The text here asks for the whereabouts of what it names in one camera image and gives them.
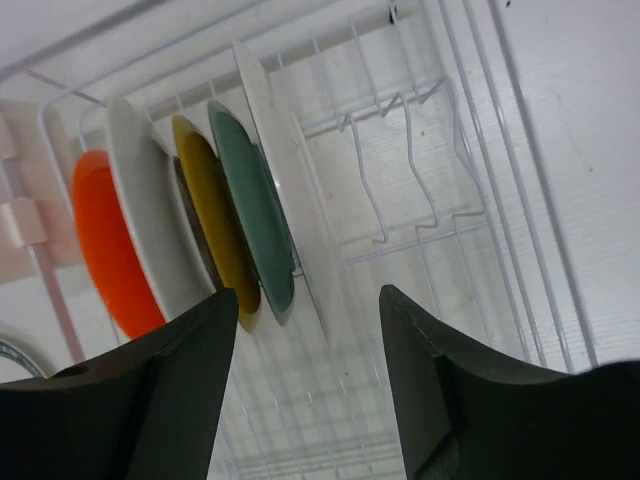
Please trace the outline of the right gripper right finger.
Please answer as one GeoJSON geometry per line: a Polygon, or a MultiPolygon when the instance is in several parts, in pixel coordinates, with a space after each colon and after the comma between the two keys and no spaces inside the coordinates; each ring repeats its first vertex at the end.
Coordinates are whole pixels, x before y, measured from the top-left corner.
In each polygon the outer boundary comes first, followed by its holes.
{"type": "Polygon", "coordinates": [[[639,364],[567,374],[503,354],[393,285],[384,353],[411,479],[635,479],[639,364]]]}

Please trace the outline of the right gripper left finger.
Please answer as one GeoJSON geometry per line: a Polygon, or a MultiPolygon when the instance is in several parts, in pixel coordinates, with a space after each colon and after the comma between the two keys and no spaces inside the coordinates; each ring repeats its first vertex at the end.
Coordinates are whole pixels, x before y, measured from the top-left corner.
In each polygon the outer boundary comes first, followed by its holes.
{"type": "Polygon", "coordinates": [[[238,317],[223,289],[49,378],[2,384],[2,478],[206,478],[238,317]]]}

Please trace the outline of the white plate teal rim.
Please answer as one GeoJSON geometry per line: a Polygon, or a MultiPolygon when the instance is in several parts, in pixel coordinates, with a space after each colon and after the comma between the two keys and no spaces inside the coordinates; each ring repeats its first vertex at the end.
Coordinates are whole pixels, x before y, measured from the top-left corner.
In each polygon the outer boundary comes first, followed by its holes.
{"type": "Polygon", "coordinates": [[[1,323],[1,359],[19,366],[29,377],[47,378],[55,365],[34,340],[7,323],[1,323]]]}

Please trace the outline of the orange plate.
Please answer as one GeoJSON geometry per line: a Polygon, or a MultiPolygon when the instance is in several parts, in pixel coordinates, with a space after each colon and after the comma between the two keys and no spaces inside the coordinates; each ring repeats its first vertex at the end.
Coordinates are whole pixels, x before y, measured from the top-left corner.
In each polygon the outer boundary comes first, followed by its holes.
{"type": "Polygon", "coordinates": [[[83,153],[74,168],[71,199],[79,245],[109,314],[130,339],[165,324],[121,211],[109,158],[83,153]]]}

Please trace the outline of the beige cutlery holder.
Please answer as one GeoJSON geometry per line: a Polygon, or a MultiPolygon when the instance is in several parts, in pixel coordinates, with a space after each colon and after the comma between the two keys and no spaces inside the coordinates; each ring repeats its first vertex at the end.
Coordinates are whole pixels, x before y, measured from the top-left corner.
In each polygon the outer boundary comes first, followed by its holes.
{"type": "Polygon", "coordinates": [[[56,155],[65,180],[70,180],[78,158],[72,149],[59,113],[44,113],[49,132],[38,124],[39,107],[27,101],[1,101],[1,157],[19,173],[23,191],[11,197],[1,187],[1,281],[33,276],[35,268],[27,251],[44,245],[57,267],[83,260],[72,215],[58,184],[51,156],[56,155]]]}

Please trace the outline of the dark green plate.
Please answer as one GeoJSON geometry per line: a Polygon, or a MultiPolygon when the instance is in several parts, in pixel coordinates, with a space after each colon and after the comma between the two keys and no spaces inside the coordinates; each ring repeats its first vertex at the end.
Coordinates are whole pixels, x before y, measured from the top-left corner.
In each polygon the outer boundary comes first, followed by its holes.
{"type": "Polygon", "coordinates": [[[207,104],[209,124],[266,299],[279,325],[295,296],[295,262],[274,182],[261,148],[221,102],[207,104]]]}

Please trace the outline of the olive brown plate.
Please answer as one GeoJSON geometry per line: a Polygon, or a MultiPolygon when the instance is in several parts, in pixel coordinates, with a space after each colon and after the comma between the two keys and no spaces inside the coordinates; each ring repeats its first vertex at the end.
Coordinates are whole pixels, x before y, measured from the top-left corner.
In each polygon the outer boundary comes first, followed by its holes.
{"type": "Polygon", "coordinates": [[[222,163],[206,137],[183,115],[171,120],[176,151],[206,244],[224,287],[236,292],[239,322],[258,323],[261,293],[222,163]]]}

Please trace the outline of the white plate red pattern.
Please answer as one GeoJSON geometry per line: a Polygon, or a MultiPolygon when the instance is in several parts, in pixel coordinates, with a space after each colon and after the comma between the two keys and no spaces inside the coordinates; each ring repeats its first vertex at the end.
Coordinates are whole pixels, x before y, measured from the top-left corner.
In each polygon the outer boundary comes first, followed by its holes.
{"type": "Polygon", "coordinates": [[[106,107],[111,171],[136,254],[167,321],[216,291],[193,234],[175,157],[146,115],[123,98],[106,107]]]}

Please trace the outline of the white plate grey rim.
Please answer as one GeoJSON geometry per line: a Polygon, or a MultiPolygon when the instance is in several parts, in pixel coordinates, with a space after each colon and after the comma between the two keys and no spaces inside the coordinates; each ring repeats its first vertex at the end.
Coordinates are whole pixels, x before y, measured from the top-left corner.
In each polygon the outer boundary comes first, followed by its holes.
{"type": "Polygon", "coordinates": [[[321,328],[335,348],[347,323],[344,275],[306,139],[259,60],[239,41],[232,51],[321,328]]]}

